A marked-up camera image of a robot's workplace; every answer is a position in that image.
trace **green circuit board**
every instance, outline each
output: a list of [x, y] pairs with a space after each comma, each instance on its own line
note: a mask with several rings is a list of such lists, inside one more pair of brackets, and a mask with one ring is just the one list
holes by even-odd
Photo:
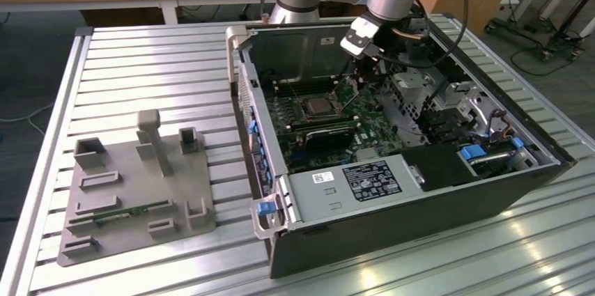
[[[342, 81], [330, 93], [299, 95], [298, 98], [271, 96], [267, 99], [290, 173], [356, 162], [356, 151], [363, 148], [374, 148], [379, 157], [403, 149], [372, 92], [374, 88], [367, 86], [358, 94], [354, 85]], [[306, 151], [308, 133], [342, 128], [355, 131], [347, 148], [319, 153]]]

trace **gray carpet floor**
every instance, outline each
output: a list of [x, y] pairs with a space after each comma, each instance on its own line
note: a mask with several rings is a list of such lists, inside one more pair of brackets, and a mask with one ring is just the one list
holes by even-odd
[[[557, 25], [561, 25], [577, 1], [566, 0], [557, 9], [553, 16]], [[523, 19], [535, 16], [543, 2], [535, 0]], [[216, 11], [215, 6], [207, 6], [180, 13], [180, 22], [234, 21], [242, 8], [223, 6]], [[251, 7], [248, 16], [258, 15], [256, 9]], [[579, 31], [594, 15], [595, 2], [591, 0], [573, 28]], [[0, 118], [26, 116], [54, 102], [75, 29], [80, 26], [84, 26], [84, 20], [79, 12], [14, 13], [8, 23], [0, 26]], [[505, 30], [497, 30], [482, 39], [507, 61], [514, 52], [533, 46]], [[523, 76], [583, 130], [595, 136], [595, 39], [587, 38], [583, 46], [587, 52], [566, 68], [546, 77]], [[518, 61], [525, 69], [535, 73], [547, 72], [567, 63], [565, 58], [543, 63], [531, 52], [519, 56]], [[50, 115], [51, 112], [46, 111], [34, 118], [43, 130]], [[0, 218], [19, 217], [43, 137], [26, 121], [0, 123], [0, 135]], [[0, 269], [16, 225], [16, 222], [0, 222]]]

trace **metal rail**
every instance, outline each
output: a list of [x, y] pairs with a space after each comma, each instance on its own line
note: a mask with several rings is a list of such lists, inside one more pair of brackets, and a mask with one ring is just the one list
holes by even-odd
[[[447, 35], [459, 23], [432, 16]], [[96, 29], [75, 40], [0, 295], [578, 295], [595, 289], [594, 140], [470, 33], [461, 48], [575, 159], [575, 168], [499, 216], [279, 280], [250, 220], [247, 170], [228, 92], [226, 28]], [[56, 264], [75, 140], [134, 140], [135, 111], [162, 134], [204, 133], [218, 228], [99, 259]]]

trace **metal case frame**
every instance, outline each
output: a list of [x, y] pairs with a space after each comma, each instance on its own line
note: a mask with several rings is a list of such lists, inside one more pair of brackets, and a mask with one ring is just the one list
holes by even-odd
[[[490, 97], [510, 111], [521, 127], [526, 129], [537, 144], [558, 163], [494, 179], [473, 182], [423, 199], [382, 206], [360, 214], [320, 220], [318, 223], [300, 222], [299, 206], [295, 204], [287, 167], [284, 166], [275, 132], [271, 130], [271, 118], [267, 111], [260, 111], [260, 109], [266, 109], [264, 97], [262, 91], [255, 93], [259, 89], [259, 77], [250, 59], [250, 42], [244, 41], [250, 39], [250, 36], [264, 31], [263, 29], [287, 30], [338, 26], [344, 26], [344, 24], [338, 22], [331, 24], [292, 24], [290, 26], [259, 25], [228, 30], [228, 50], [239, 50], [243, 63], [239, 75], [230, 71], [232, 84], [238, 84], [238, 89], [235, 89], [238, 95], [235, 96], [240, 99], [239, 103], [251, 108], [252, 119], [259, 123], [262, 133], [267, 137], [267, 139], [263, 139], [263, 148], [266, 154], [271, 156], [271, 172], [275, 175], [278, 189], [276, 198], [263, 198], [259, 193], [256, 172], [254, 172], [255, 164], [250, 157], [252, 153], [250, 135], [246, 131], [243, 146], [252, 180], [254, 197], [256, 200], [278, 199], [278, 205], [284, 212], [283, 215], [267, 219], [254, 214], [255, 232], [262, 239], [267, 238], [271, 256], [271, 278], [287, 276], [495, 216], [522, 196], [551, 182], [577, 163], [465, 52], [457, 49], [451, 58], [473, 76], [475, 82], [490, 91]], [[431, 25], [431, 34], [442, 48], [454, 46], [449, 36], [434, 24]], [[247, 120], [250, 119], [238, 116], [239, 127], [247, 127]]]

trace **gray post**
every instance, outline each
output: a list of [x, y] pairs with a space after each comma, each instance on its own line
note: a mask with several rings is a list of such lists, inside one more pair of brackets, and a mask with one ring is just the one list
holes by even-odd
[[159, 118], [159, 110], [151, 109], [139, 111], [136, 126], [139, 127], [139, 130], [147, 133], [163, 175], [164, 176], [171, 175], [174, 173], [174, 170], [171, 168], [170, 161], [167, 160], [167, 154], [163, 148], [162, 137], [159, 136], [159, 131], [158, 131], [158, 128], [162, 126], [162, 120]]

